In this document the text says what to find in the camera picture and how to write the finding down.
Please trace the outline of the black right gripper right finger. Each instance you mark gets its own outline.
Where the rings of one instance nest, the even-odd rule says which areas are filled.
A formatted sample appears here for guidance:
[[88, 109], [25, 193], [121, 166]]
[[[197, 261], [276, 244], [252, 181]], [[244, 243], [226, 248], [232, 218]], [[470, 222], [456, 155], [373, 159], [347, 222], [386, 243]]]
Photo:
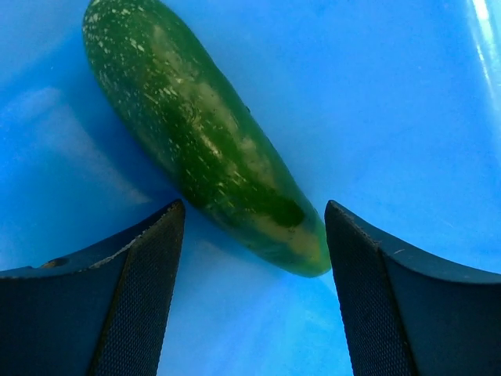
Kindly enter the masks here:
[[336, 201], [325, 221], [354, 374], [499, 374], [499, 274], [432, 255]]

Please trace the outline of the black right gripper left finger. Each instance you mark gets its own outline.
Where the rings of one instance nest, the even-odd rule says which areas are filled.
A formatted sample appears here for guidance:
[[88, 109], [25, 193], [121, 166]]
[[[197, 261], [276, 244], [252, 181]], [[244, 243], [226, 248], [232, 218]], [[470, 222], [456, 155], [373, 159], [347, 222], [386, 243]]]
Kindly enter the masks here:
[[181, 256], [185, 208], [43, 266], [1, 274], [4, 375], [155, 375]]

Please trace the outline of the green cucumber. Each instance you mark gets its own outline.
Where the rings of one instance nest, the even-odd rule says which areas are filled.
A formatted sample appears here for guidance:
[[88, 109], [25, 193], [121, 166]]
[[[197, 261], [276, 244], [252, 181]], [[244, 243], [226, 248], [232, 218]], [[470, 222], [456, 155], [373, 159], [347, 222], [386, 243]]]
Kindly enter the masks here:
[[117, 116], [195, 209], [289, 273], [330, 270], [319, 213], [176, 13], [161, 1], [91, 1], [82, 34]]

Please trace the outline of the blue plastic bin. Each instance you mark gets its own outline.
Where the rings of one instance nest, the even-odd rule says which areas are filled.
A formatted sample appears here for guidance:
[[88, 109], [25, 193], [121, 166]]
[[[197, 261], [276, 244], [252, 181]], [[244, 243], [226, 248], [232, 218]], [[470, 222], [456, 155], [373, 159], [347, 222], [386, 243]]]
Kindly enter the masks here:
[[[1, 4], [1, 267], [40, 266], [176, 198], [108, 106], [84, 1]], [[171, 1], [318, 211], [335, 200], [500, 270], [497, 1]], [[161, 375], [349, 375], [333, 278], [186, 210]]]

